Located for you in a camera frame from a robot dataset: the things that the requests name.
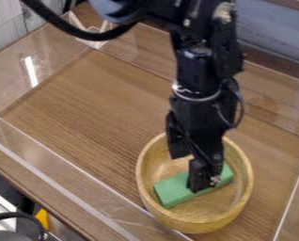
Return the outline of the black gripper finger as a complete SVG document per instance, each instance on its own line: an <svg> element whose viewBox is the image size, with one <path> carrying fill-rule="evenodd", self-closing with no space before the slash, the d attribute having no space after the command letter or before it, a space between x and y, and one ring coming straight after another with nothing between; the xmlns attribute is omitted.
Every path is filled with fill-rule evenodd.
<svg viewBox="0 0 299 241"><path fill-rule="evenodd" d="M194 158L189 163L189 177L187 177L187 188L193 193L198 193L210 187L215 187L221 182L221 176L211 174L210 165L201 160Z"/></svg>
<svg viewBox="0 0 299 241"><path fill-rule="evenodd" d="M167 146L169 146L171 158L178 159L191 154L191 151L186 144L186 139L183 137L182 130L178 127L178 122L173 112L170 112L166 117L166 135L167 135Z"/></svg>

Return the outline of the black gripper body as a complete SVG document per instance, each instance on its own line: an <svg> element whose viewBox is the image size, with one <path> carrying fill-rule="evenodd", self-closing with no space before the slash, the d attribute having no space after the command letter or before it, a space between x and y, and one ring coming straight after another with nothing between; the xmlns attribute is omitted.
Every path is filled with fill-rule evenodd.
<svg viewBox="0 0 299 241"><path fill-rule="evenodd" d="M170 96L169 113L174 113L191 154L210 165L214 176L225 167L223 136L237 127L238 103L230 91L202 100L177 93Z"/></svg>

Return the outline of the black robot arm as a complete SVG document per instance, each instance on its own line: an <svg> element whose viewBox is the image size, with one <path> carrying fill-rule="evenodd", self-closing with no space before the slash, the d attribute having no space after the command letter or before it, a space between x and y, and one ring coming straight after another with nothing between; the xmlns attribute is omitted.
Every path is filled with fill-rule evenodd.
<svg viewBox="0 0 299 241"><path fill-rule="evenodd" d="M91 0L91 5L115 24L149 21L169 29L177 58L169 151L173 158L193 157L186 181L193 192L217 186L225 169L223 137L246 113L235 79L245 66L235 0Z"/></svg>

